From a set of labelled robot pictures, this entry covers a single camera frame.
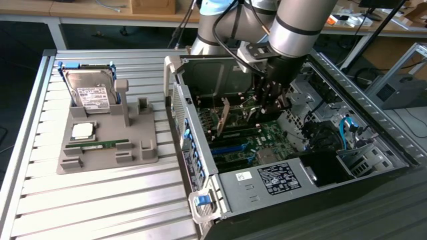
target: hard drive label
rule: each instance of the hard drive label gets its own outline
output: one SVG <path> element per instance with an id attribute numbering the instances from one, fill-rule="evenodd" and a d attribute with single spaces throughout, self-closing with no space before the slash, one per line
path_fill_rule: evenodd
<path id="1" fill-rule="evenodd" d="M 87 110 L 110 108 L 106 87 L 81 87 L 78 92 L 83 107 Z"/>
<path id="2" fill-rule="evenodd" d="M 286 193 L 302 187 L 287 162 L 259 168 L 258 172 L 271 195 Z"/>

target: blue ram slot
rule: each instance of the blue ram slot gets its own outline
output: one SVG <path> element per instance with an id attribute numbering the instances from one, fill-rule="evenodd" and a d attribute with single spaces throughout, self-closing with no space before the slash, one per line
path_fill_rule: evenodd
<path id="1" fill-rule="evenodd" d="M 211 150 L 213 155 L 218 155 L 218 154 L 227 154 L 227 153 L 233 153 L 233 152 L 241 152 L 247 148 L 247 143 L 242 144 L 239 146 L 230 146 L 230 147 L 223 147 L 223 148 L 217 148 Z"/>

